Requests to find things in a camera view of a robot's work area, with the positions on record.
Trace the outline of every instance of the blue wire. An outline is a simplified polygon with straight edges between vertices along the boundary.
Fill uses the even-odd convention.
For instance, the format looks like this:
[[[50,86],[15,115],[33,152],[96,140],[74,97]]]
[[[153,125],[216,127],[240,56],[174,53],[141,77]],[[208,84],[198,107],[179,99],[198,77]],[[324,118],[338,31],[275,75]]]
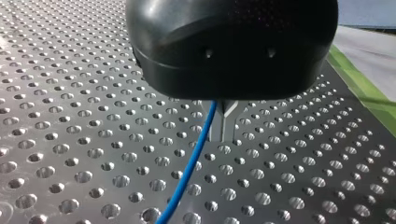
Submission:
[[[216,101],[212,102],[212,106],[210,106],[209,113],[207,114],[204,128],[202,129],[202,132],[199,135],[197,145],[195,145],[195,149],[192,152],[189,163],[187,164],[184,170],[183,176],[178,182],[177,188],[175,190],[174,195],[172,196],[171,201],[169,202],[168,206],[165,208],[165,211],[163,211],[163,215],[160,216],[160,218],[156,221],[156,224],[166,224],[174,214],[175,210],[177,209],[178,202],[180,202],[180,199],[183,196],[187,184],[189,183],[192,172],[195,169],[195,163],[198,161],[198,158],[201,155],[202,149],[205,145],[207,133],[209,132],[213,117],[215,116],[217,105],[218,103]]]

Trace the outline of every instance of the hole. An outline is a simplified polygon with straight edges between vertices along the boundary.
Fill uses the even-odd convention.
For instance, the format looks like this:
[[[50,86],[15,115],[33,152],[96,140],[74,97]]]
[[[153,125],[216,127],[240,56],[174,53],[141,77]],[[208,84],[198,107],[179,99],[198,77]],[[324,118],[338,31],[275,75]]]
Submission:
[[[305,207],[304,200],[297,197],[292,197],[289,199],[289,204],[294,209],[303,209]]]
[[[111,143],[111,146],[112,146],[113,148],[115,148],[115,149],[118,149],[118,148],[122,148],[123,143],[122,143],[122,142],[112,142],[112,143]]]
[[[271,188],[273,191],[275,191],[276,193],[279,193],[279,192],[282,191],[282,186],[281,186],[280,184],[277,184],[277,183],[271,184],[271,185],[270,185],[270,188]]]
[[[75,180],[80,183],[87,183],[92,179],[92,173],[89,171],[81,171],[75,174]]]
[[[286,210],[280,210],[277,212],[277,214],[280,216],[281,219],[283,219],[285,221],[290,220],[290,213]]]
[[[121,208],[115,203],[109,203],[101,209],[102,216],[107,219],[113,219],[120,214]]]
[[[282,174],[280,177],[288,184],[294,183],[296,181],[296,178],[292,174]]]
[[[323,131],[321,129],[313,129],[312,133],[317,134],[317,135],[322,135]]]
[[[41,121],[35,124],[35,128],[38,130],[48,129],[50,127],[50,123],[47,121]]]
[[[386,177],[384,177],[384,176],[379,176],[378,179],[379,179],[379,180],[381,181],[381,183],[383,183],[383,184],[388,184],[388,183],[389,183],[389,180],[388,180]]]
[[[176,124],[175,124],[174,122],[166,121],[166,122],[163,124],[163,127],[164,127],[165,129],[174,129],[174,128],[176,128]]]
[[[183,149],[177,149],[175,150],[174,153],[177,157],[184,157],[184,155],[186,154],[186,152]]]
[[[37,202],[37,197],[34,194],[22,195],[15,201],[15,206],[20,209],[30,208]]]
[[[341,132],[336,133],[335,136],[337,136],[337,137],[339,137],[339,138],[346,138],[346,137],[347,137],[346,134],[341,133]]]
[[[376,185],[376,184],[370,185],[370,190],[372,190],[376,194],[384,194],[384,192],[385,192],[381,186]]]
[[[229,154],[231,152],[231,149],[228,146],[219,146],[218,150],[224,154]]]
[[[18,143],[18,148],[20,149],[29,149],[35,146],[35,140],[23,140]]]
[[[206,159],[207,161],[213,161],[213,160],[216,159],[216,156],[215,156],[214,154],[211,154],[211,153],[206,153],[206,154],[205,154],[205,159]]]
[[[221,196],[223,196],[227,201],[232,201],[236,198],[236,192],[233,189],[222,189]]]
[[[59,183],[59,184],[53,184],[49,187],[49,192],[51,193],[60,193],[64,190],[64,184]]]
[[[370,150],[370,155],[374,156],[374,157],[381,157],[381,153],[377,150]]]
[[[389,167],[384,167],[382,168],[382,172],[384,172],[387,175],[391,175],[391,176],[395,176],[396,173],[393,169],[389,168]]]
[[[326,224],[326,218],[321,215],[321,214],[316,214],[313,215],[312,218],[318,223],[318,224]]]
[[[217,179],[214,175],[206,175],[205,181],[209,184],[214,184],[214,183],[216,183]]]
[[[167,157],[157,157],[157,158],[155,158],[155,164],[157,164],[158,166],[168,166],[169,163],[170,163],[170,160]]]
[[[367,203],[369,203],[369,204],[375,204],[376,203],[376,199],[372,195],[367,195],[364,198],[367,201]]]
[[[336,191],[334,193],[334,196],[336,198],[338,198],[338,199],[341,199],[341,200],[345,200],[346,199],[346,195],[342,191]]]
[[[256,200],[257,203],[261,204],[261,205],[268,205],[271,202],[271,197],[263,192],[257,193],[254,196],[254,199]]]
[[[13,124],[17,124],[19,121],[20,120],[18,118],[12,117],[12,118],[3,119],[3,124],[13,125]]]
[[[44,155],[42,153],[35,153],[30,155],[27,160],[29,162],[38,162],[41,161],[43,159]]]
[[[160,144],[163,145],[163,146],[168,147],[168,146],[173,145],[173,140],[172,140],[172,138],[168,138],[168,137],[161,138],[160,139]]]
[[[390,217],[393,220],[396,220],[396,209],[394,208],[387,208],[387,210],[385,210],[388,217]]]
[[[246,163],[245,159],[242,158],[242,157],[235,158],[234,161],[235,161],[237,164],[239,164],[239,165],[243,165],[243,164]]]
[[[55,174],[55,168],[53,168],[52,166],[41,167],[35,172],[35,175],[38,178],[48,178],[54,174]]]
[[[296,140],[294,143],[297,147],[306,147],[306,142],[304,140]]]
[[[76,224],[91,224],[91,222],[87,219],[82,219],[82,220],[76,222]]]
[[[172,176],[174,179],[180,179],[180,178],[183,176],[183,172],[181,172],[181,171],[173,171],[173,172],[171,173],[171,176]]]
[[[48,217],[44,215],[37,215],[29,219],[29,224],[46,224]]]
[[[202,169],[202,164],[198,161],[196,164],[195,164],[195,171],[199,171],[199,170],[201,170]]]
[[[24,133],[26,133],[26,129],[16,129],[12,131],[12,135],[14,136],[23,135]]]
[[[111,131],[111,130],[102,130],[102,131],[99,131],[98,135],[99,135],[99,137],[102,137],[102,138],[108,138],[108,137],[111,137],[113,135],[113,131]]]
[[[66,131],[68,133],[79,133],[79,132],[81,132],[81,127],[79,127],[79,126],[70,126],[70,127],[67,127]]]
[[[216,212],[218,210],[219,205],[216,202],[205,202],[205,208],[209,212]]]
[[[143,211],[140,219],[146,223],[155,223],[160,215],[161,212],[158,208],[148,208]]]
[[[344,189],[349,190],[349,191],[355,190],[355,185],[348,180],[343,180],[341,182],[341,187],[343,187]]]
[[[231,175],[233,173],[233,167],[231,165],[221,165],[219,169],[225,175]]]
[[[323,188],[323,187],[326,186],[326,181],[325,181],[323,178],[321,178],[321,177],[313,177],[313,178],[311,179],[311,181],[312,181],[312,183],[313,183],[315,186],[317,186],[317,187],[319,187],[319,188]]]
[[[159,133],[160,131],[158,130],[158,129],[148,129],[148,132],[149,133],[151,133],[151,134],[157,134],[157,133]]]
[[[370,171],[369,167],[365,164],[357,164],[356,168],[364,173],[369,173]]]
[[[300,174],[302,174],[305,171],[305,168],[301,165],[294,165],[293,168],[295,171],[297,171]]]
[[[358,213],[358,215],[361,217],[369,217],[370,216],[370,210],[364,205],[356,204],[354,209],[355,209],[355,212]]]
[[[120,124],[120,130],[128,131],[130,130],[131,126],[129,124]]]
[[[67,160],[64,162],[64,164],[65,164],[66,166],[75,166],[75,165],[78,164],[78,159],[77,159],[77,158],[70,158],[70,159],[67,159]]]
[[[48,133],[46,134],[45,138],[49,141],[55,140],[58,138],[58,134],[57,133]]]
[[[241,208],[241,212],[245,216],[252,217],[254,215],[254,208],[252,206],[249,206],[249,205],[244,205]]]
[[[340,161],[330,161],[330,166],[332,166],[334,169],[342,169],[343,168],[343,163]]]
[[[105,162],[101,165],[102,170],[111,171],[114,169],[115,164],[111,161]]]
[[[303,188],[303,193],[310,197],[314,196],[315,194],[314,190],[311,188]]]
[[[70,120],[70,117],[68,117],[68,116],[60,117],[60,118],[59,118],[59,121],[60,121],[60,122],[67,122],[67,121],[69,121],[69,120]]]
[[[134,192],[128,196],[128,199],[132,203],[140,203],[143,200],[143,194],[140,192]]]
[[[177,133],[177,137],[179,137],[179,138],[186,138],[186,137],[187,137],[187,134],[186,134],[186,133],[179,132],[179,133]]]
[[[325,201],[322,203],[322,207],[328,213],[336,213],[338,211],[338,207],[334,202]]]
[[[107,115],[107,120],[110,120],[110,121],[117,121],[117,120],[120,120],[120,115],[118,115],[118,114],[110,114],[110,115]]]
[[[319,150],[315,150],[314,151],[314,155],[317,156],[317,157],[322,157],[323,153],[321,151],[319,151]]]
[[[264,149],[264,150],[270,148],[270,146],[268,146],[268,144],[266,144],[266,143],[259,143],[259,147]]]
[[[101,148],[93,148],[88,150],[87,155],[92,159],[98,159],[103,156],[105,152]]]
[[[240,224],[239,220],[234,217],[226,217],[223,224]]]
[[[155,179],[149,182],[149,186],[153,191],[163,191],[166,189],[166,182],[161,179]]]
[[[241,186],[242,188],[248,188],[248,186],[250,185],[248,180],[246,179],[238,179],[237,183],[239,186]]]
[[[11,189],[18,189],[18,188],[22,187],[23,184],[24,184],[24,179],[22,179],[22,178],[13,179],[8,182],[8,186]]]
[[[356,154],[358,151],[354,147],[346,147],[346,152],[349,154]]]
[[[329,170],[329,169],[323,169],[322,172],[326,176],[332,176],[333,175],[332,170]]]
[[[105,191],[103,190],[103,189],[91,189],[90,190],[90,192],[89,192],[89,194],[90,194],[90,196],[92,197],[92,198],[100,198],[100,197],[102,197],[102,195],[103,195],[103,193],[104,193]]]
[[[113,185],[117,188],[124,188],[129,185],[130,178],[126,175],[118,175],[113,178]]]
[[[312,157],[304,157],[303,158],[303,163],[307,164],[307,165],[315,165],[315,159],[313,159]]]
[[[286,156],[283,153],[276,153],[275,154],[275,159],[277,159],[279,161],[287,161],[288,160],[288,156]]]
[[[87,144],[89,144],[89,143],[91,142],[91,138],[89,138],[89,137],[79,138],[79,139],[77,140],[77,142],[78,142],[80,145],[87,145]]]
[[[149,173],[149,168],[147,166],[141,166],[136,169],[139,175],[147,175]]]
[[[138,125],[146,125],[149,123],[149,120],[148,119],[136,119],[135,123]]]
[[[252,169],[250,170],[250,175],[256,179],[263,179],[264,178],[264,171],[260,169]]]

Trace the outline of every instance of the white surface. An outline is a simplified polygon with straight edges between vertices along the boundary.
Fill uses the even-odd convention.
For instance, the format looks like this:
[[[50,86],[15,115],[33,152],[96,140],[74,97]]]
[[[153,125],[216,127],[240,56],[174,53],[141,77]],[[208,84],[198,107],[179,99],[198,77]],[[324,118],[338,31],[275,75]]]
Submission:
[[[396,102],[396,36],[339,26],[333,43]]]

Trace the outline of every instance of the perforated metal table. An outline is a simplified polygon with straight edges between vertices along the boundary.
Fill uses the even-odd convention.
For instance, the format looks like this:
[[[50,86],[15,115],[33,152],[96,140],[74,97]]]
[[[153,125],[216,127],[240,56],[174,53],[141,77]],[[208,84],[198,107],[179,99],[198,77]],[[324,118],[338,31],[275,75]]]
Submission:
[[[144,81],[123,1],[0,0],[0,22],[0,223],[155,221],[205,113]],[[171,223],[394,223],[396,141],[322,74],[207,143]]]

